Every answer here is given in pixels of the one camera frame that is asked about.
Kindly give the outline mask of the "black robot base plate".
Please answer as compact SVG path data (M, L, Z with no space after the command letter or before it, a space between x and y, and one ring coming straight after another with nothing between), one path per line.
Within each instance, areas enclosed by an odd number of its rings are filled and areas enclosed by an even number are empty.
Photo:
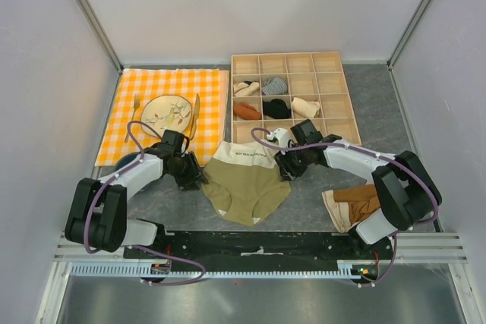
M172 231L149 248L200 263L208 272L249 273L334 271L339 260L388 260L392 246L387 238L366 246L328 232Z

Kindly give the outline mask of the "olive green white-band underwear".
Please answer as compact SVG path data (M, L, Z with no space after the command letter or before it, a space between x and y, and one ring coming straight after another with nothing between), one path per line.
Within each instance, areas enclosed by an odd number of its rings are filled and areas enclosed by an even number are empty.
M203 192L218 216L248 227L259 225L291 192L273 153L256 142L222 142L204 176Z

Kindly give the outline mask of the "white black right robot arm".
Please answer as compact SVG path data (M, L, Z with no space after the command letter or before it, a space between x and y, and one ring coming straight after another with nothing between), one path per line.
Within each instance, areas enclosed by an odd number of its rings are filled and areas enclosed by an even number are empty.
M302 176L309 165L322 165L347 171L374 185L379 208L352 229L354 235L347 241L349 252L356 258L367 257L375 243L386 236L437 219L440 192L411 151L379 153L335 134L323 136L309 119L288 130L266 132L265 137L277 145L275 160L284 180Z

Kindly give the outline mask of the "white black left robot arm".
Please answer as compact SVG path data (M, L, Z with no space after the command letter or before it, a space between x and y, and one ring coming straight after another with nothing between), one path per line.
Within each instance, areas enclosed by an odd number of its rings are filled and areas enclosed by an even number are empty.
M76 186L64 229L65 239L83 244L89 253L114 252L140 245L150 258L161 257L166 239L153 223L128 218L128 201L148 184L170 175L180 190L197 190L208 182L189 138L167 130L161 141L138 153L133 161L98 180L82 179Z

